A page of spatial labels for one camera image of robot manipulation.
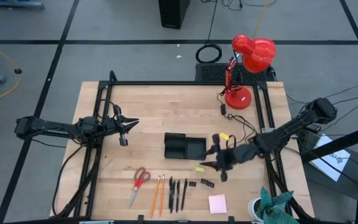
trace black pen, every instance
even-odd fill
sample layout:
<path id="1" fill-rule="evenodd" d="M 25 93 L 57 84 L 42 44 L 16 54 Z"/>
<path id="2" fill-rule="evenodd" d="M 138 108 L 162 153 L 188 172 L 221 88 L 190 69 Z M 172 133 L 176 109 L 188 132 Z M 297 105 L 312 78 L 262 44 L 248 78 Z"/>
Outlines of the black pen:
<path id="1" fill-rule="evenodd" d="M 183 187 L 183 196 L 181 197 L 181 208 L 180 210 L 183 210 L 183 207 L 185 206 L 185 195 L 186 195 L 186 188 L 187 188 L 187 178 L 185 180 L 185 186 Z"/>
<path id="2" fill-rule="evenodd" d="M 179 209 L 179 189 L 180 189 L 180 180 L 178 180 L 178 185 L 177 185 L 177 190 L 178 190 L 178 194 L 177 194 L 177 213 L 178 213 L 178 209 Z"/>
<path id="3" fill-rule="evenodd" d="M 171 200 L 171 213 L 172 213 L 172 210 L 173 210 L 173 201 L 175 199 L 175 181 L 173 181 L 173 184 L 172 184 L 172 200 Z"/>
<path id="4" fill-rule="evenodd" d="M 171 209 L 171 200 L 172 200 L 172 177 L 169 179 L 168 209 Z"/>

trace lamp shade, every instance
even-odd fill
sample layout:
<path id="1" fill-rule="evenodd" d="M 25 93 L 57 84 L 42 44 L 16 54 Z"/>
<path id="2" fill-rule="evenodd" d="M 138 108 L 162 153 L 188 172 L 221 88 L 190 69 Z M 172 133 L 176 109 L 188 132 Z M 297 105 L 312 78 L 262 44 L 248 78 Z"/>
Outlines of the lamp shade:
<path id="1" fill-rule="evenodd" d="M 234 37 L 232 47 L 242 54 L 242 64 L 252 73 L 265 70 L 276 54 L 276 46 L 272 40 L 265 38 L 251 40 L 242 34 Z"/>

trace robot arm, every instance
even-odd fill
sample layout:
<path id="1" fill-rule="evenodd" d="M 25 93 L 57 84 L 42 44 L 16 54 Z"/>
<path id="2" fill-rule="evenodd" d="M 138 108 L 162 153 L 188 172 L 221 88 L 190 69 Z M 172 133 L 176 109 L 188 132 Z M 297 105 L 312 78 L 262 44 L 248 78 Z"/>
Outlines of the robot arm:
<path id="1" fill-rule="evenodd" d="M 305 109 L 291 121 L 269 133 L 257 134 L 250 139 L 249 144 L 241 144 L 235 148 L 223 149 L 219 147 L 219 136 L 213 136 L 214 145 L 207 155 L 217 153 L 215 162 L 203 162 L 201 165 L 210 166 L 221 171 L 222 182 L 227 181 L 227 170 L 233 165 L 253 159 L 255 156 L 264 158 L 273 150 L 281 150 L 289 141 L 292 134 L 312 123 L 327 124 L 336 117 L 335 107 L 326 99 L 318 98 L 305 106 Z"/>
<path id="2" fill-rule="evenodd" d="M 101 137 L 119 133 L 120 145 L 127 146 L 125 135 L 139 123 L 139 119 L 124 117 L 117 105 L 113 106 L 113 110 L 114 117 L 103 119 L 103 123 L 91 116 L 80 118 L 75 124 L 45 121 L 34 116 L 19 118 L 16 120 L 15 133 L 21 139 L 39 134 L 68 138 L 89 147 L 97 147 Z"/>

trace scissors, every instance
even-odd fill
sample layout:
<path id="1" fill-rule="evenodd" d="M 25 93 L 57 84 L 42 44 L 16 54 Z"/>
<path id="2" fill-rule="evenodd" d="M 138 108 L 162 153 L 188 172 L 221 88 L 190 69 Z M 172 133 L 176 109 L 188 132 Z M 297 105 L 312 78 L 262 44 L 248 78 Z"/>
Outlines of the scissors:
<path id="1" fill-rule="evenodd" d="M 146 169 L 144 167 L 141 167 L 136 171 L 136 173 L 134 175 L 134 180 L 135 180 L 135 186 L 132 191 L 131 202 L 129 204 L 129 208 L 131 208 L 132 204 L 134 203 L 137 190 L 139 190 L 140 186 L 144 182 L 147 182 L 148 180 L 150 180 L 150 173 L 146 172 Z"/>

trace wooden table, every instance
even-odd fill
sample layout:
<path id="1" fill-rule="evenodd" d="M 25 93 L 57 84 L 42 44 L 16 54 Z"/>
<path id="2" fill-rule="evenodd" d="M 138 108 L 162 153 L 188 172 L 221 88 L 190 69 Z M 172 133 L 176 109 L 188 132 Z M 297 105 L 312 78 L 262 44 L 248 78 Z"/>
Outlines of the wooden table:
<path id="1" fill-rule="evenodd" d="M 77 122 L 78 118 L 92 115 L 97 86 L 98 82 L 82 84 L 73 122 Z M 194 168 L 199 161 L 164 158 L 165 132 L 186 133 L 187 136 L 206 138 L 207 149 L 211 147 L 211 136 L 215 133 L 234 134 L 237 139 L 243 137 L 242 125 L 236 121 L 229 121 L 220 114 L 220 102 L 216 100 L 216 95 L 221 90 L 222 86 L 114 86 L 112 102 L 121 107 L 124 116 L 139 118 L 140 123 L 127 135 L 127 147 L 119 145 L 118 135 L 104 138 L 92 219 L 136 220 L 138 215 L 150 219 L 157 177 L 165 174 L 162 217 L 158 215 L 158 194 L 153 220 L 227 220 L 227 216 L 234 216 L 236 221 L 250 220 L 247 213 L 248 202 L 259 197 L 262 186 L 269 189 L 264 160 L 255 157 L 252 161 L 234 166 L 233 170 L 228 172 L 228 181 L 221 183 L 220 172 L 212 168 L 207 168 L 205 173 L 195 172 Z M 268 92 L 275 125 L 280 126 L 291 119 L 283 83 L 268 83 Z M 228 108 L 227 112 L 242 115 L 259 131 L 253 94 L 252 99 L 245 110 Z M 262 108 L 267 123 L 265 107 Z M 246 127 L 246 132 L 248 134 L 251 130 Z M 73 142 L 69 142 L 65 158 L 77 147 Z M 295 140 L 290 140 L 288 147 L 298 150 Z M 57 195 L 58 211 L 78 188 L 84 154 L 85 150 L 80 151 L 63 171 Z M 206 161 L 214 159 L 215 156 L 208 156 Z M 283 150 L 282 159 L 288 189 L 295 191 L 294 197 L 298 203 L 309 215 L 314 216 L 300 156 Z M 146 167 L 152 178 L 142 185 L 132 208 L 129 209 L 134 173 L 141 166 Z M 181 193 L 185 178 L 197 182 L 196 187 L 187 187 L 184 210 L 172 214 L 168 211 L 168 179 L 171 176 L 176 181 L 180 179 Z M 201 179 L 214 182 L 215 187 L 210 189 L 202 185 Z M 227 214 L 209 214 L 208 196 L 216 194 L 226 196 Z M 81 214 L 85 214 L 85 207 L 82 206 Z"/>

